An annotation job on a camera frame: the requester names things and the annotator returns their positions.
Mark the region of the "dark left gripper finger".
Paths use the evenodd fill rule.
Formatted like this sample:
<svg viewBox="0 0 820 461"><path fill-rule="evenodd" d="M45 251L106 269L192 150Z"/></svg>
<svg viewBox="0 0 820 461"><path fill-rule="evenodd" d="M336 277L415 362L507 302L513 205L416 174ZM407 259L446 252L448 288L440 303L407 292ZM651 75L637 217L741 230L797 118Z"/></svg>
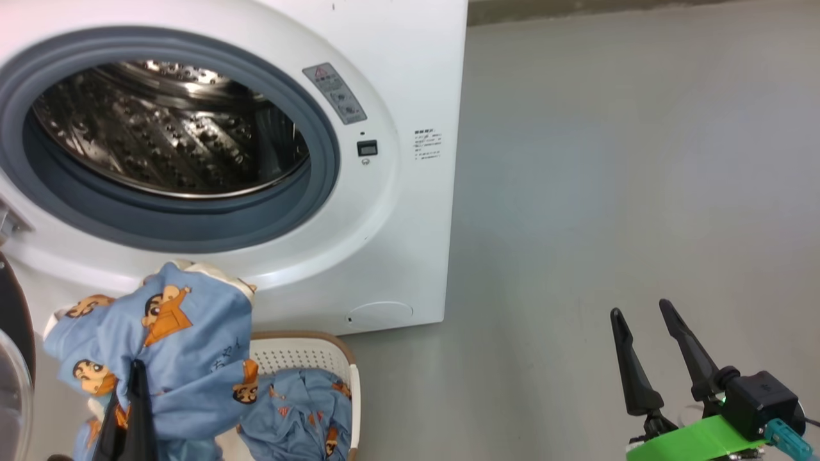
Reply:
<svg viewBox="0 0 820 461"><path fill-rule="evenodd" d="M131 364L131 376L126 396L129 400L126 459L158 460L151 394L147 387L147 371L140 360L135 360Z"/></svg>
<svg viewBox="0 0 820 461"><path fill-rule="evenodd" d="M100 423L93 460L119 460L125 449L126 434L127 411L120 405L118 394L113 392Z"/></svg>

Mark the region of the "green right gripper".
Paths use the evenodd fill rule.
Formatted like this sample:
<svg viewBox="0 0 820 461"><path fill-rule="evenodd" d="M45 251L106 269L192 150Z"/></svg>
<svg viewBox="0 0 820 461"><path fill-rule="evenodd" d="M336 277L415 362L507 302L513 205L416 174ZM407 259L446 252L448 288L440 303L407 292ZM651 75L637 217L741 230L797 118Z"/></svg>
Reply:
<svg viewBox="0 0 820 461"><path fill-rule="evenodd" d="M688 324L669 300L659 300L669 335L677 342L691 379L695 401L715 400L721 393L714 384L718 368ZM644 434L630 439L626 460L759 460L767 440L759 434L748 441L721 416L677 426L660 409L664 400L654 391L634 350L634 338L623 312L610 312L625 408L630 416L643 417Z"/></svg>

